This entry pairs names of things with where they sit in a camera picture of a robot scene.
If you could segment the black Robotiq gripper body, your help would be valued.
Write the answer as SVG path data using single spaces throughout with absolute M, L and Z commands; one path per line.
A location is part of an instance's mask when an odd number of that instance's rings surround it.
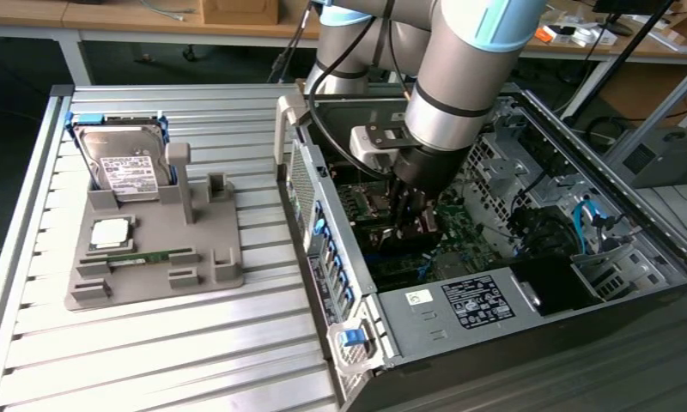
M 468 148 L 438 151 L 428 147 L 402 148 L 393 162 L 393 175 L 410 188 L 436 198 L 452 183 Z

